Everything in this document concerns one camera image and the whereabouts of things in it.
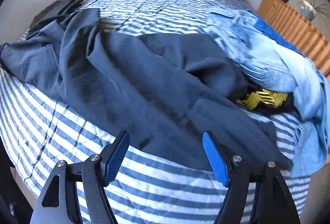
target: fabric fold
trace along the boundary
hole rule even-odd
[[[302,55],[300,52],[291,42],[286,41],[281,34],[275,31],[269,24],[267,24],[260,15],[257,15],[257,23],[255,23],[254,28],[262,32],[265,36],[271,38],[272,40],[276,41],[277,44],[288,48],[292,51],[295,51],[299,55]]]
[[[202,135],[212,130],[247,163],[273,160],[291,168],[231,102],[246,94],[246,80],[208,34],[104,32],[95,8],[68,19],[51,23],[64,33],[44,31],[47,25],[29,40],[5,45],[4,67],[100,129],[127,130],[130,145],[141,151],[210,171]]]
[[[209,15],[207,30],[250,80],[267,90],[293,94],[302,123],[291,172],[311,175],[324,166],[328,154],[330,83],[310,59],[254,28],[257,20],[247,11],[216,9]]]
[[[57,0],[34,17],[26,39],[36,35],[40,29],[59,17],[65,19],[81,6],[84,0]]]

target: blue gripper pad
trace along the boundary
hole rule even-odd
[[[227,165],[221,158],[208,132],[205,132],[203,134],[203,148],[205,150],[207,158],[209,159],[217,181],[221,182],[224,187],[227,187],[229,183],[229,178],[227,175]]]
[[[118,136],[114,140],[112,144],[112,146],[115,147],[114,152],[105,165],[105,173],[103,180],[104,186],[108,186],[110,182],[116,179],[121,163],[123,162],[126,152],[128,150],[129,142],[130,138],[128,132],[124,133],[122,137]]]

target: blue and white striped bedspread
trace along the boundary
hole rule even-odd
[[[97,7],[109,31],[145,33],[204,33],[208,10],[222,5],[247,9],[241,0],[84,0],[83,8]],[[84,161],[114,137],[75,113],[67,104],[49,99],[34,87],[0,70],[0,133],[12,162],[28,188],[39,196],[58,160]],[[299,121],[283,113],[274,122],[278,147],[290,159],[296,147]],[[310,178],[283,175],[299,214]],[[84,190],[77,184],[84,223],[90,223]],[[242,222],[249,221],[254,196],[250,184]],[[117,179],[106,193],[118,223],[213,223],[226,189],[213,173],[183,167],[130,147]]]

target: bed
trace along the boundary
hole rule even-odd
[[[209,9],[252,9],[243,0],[84,0],[81,8],[99,8],[107,31],[205,33]],[[38,197],[58,160],[84,161],[114,141],[114,136],[80,117],[67,104],[0,70],[0,133],[17,172]],[[237,103],[247,115],[276,127],[277,146],[293,159],[299,120],[281,113],[265,117]],[[291,178],[282,171],[299,215],[310,177]],[[77,183],[81,214],[90,223],[82,184]],[[250,184],[242,223],[250,218],[254,197]],[[117,178],[106,188],[119,223],[213,223],[226,188],[213,173],[190,169],[130,146]]]
[[[258,14],[273,29],[311,59],[330,81],[330,44],[314,25],[281,0],[262,0]]]

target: white vase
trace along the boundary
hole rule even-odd
[[[311,6],[307,1],[303,0],[303,3],[300,6],[300,14],[306,17],[307,20],[312,21],[317,12],[313,6]]]

